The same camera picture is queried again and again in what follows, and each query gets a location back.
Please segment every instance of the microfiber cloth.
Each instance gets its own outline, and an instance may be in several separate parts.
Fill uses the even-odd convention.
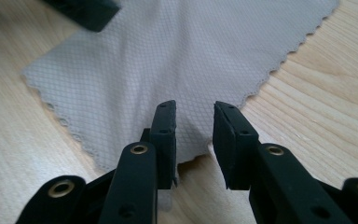
[[[23,71],[96,164],[177,103],[177,162],[208,152],[213,104],[243,106],[337,0],[126,0],[100,33],[81,30]]]

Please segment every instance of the light wood surface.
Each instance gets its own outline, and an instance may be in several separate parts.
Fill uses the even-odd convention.
[[[53,177],[102,174],[21,75],[77,29],[39,1],[0,0],[0,223],[15,222]],[[288,147],[316,178],[340,188],[358,176],[358,0],[342,0],[242,112],[261,142]],[[247,192],[225,190],[213,155],[179,174],[158,223],[255,222]]]

